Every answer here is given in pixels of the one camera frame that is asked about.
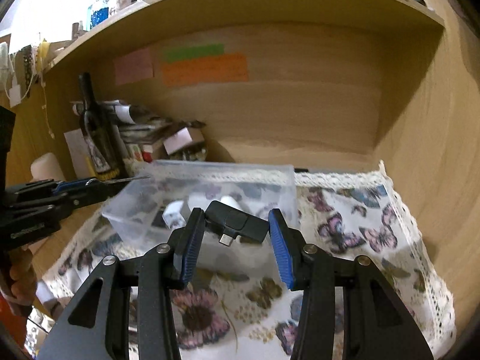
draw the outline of orange sleeve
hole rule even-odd
[[[20,348],[25,344],[25,336],[27,334],[27,318],[13,315],[10,307],[5,299],[0,295],[0,322],[9,331],[15,342]]]

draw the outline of butterfly print tablecloth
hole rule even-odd
[[[435,273],[415,220],[394,192],[383,165],[366,174],[297,174],[296,183],[305,240],[337,257],[370,256],[405,303],[434,356],[443,355],[455,340],[453,298]],[[68,302],[108,254],[125,259],[138,252],[123,244],[96,213],[44,280],[62,302]],[[288,359],[302,292],[288,291],[277,275],[252,277],[220,269],[198,268],[187,289],[170,294],[182,358]],[[138,358],[135,307],[133,295],[130,359]],[[342,346],[342,290],[336,288],[333,359],[341,359]]]

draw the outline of orange sticky note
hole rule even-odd
[[[153,77],[152,57],[148,47],[115,58],[113,64],[117,86]]]
[[[170,87],[248,81],[247,58],[236,52],[163,64],[162,80]]]

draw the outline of wine bottle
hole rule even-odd
[[[111,128],[107,115],[95,101],[90,73],[78,77],[83,95],[83,112],[80,116],[80,128],[88,152],[92,158],[95,172],[100,180],[111,180],[120,176],[121,167],[110,139]]]

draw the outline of pink sticky note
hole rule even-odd
[[[150,49],[144,48],[113,60],[115,84],[123,85],[153,77]]]

